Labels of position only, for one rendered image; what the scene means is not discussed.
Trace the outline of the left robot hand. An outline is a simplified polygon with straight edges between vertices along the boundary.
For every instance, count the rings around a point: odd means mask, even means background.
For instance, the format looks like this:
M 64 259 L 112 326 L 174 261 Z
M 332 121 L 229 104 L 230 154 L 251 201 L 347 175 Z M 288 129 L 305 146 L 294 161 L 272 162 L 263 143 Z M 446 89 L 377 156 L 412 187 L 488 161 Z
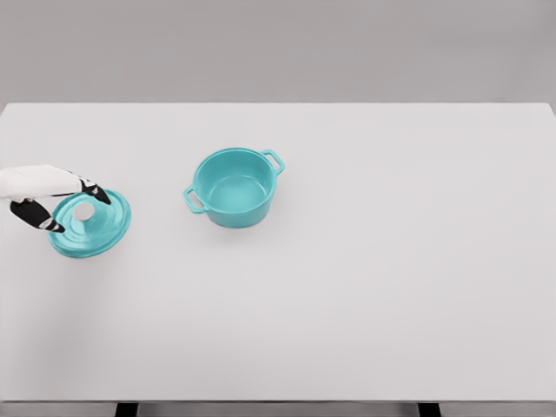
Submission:
M 10 202 L 10 212 L 32 228 L 61 234 L 65 231 L 38 201 L 84 193 L 106 205 L 107 193 L 96 183 L 49 164 L 0 169 L 0 199 Z

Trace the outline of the teal pot lid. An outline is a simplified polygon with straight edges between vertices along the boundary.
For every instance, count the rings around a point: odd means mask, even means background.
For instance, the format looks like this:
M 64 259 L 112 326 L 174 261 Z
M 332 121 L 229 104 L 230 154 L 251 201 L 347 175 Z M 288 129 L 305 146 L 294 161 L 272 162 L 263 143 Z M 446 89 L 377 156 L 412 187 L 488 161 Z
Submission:
M 53 218 L 65 231 L 49 232 L 48 239 L 58 253 L 72 258 L 91 257 L 109 250 L 123 238 L 130 225 L 131 207 L 122 194 L 111 189 L 105 192 L 110 205 L 85 193 L 66 196 L 56 205 Z M 92 205 L 92 216 L 77 220 L 74 209 L 84 203 Z

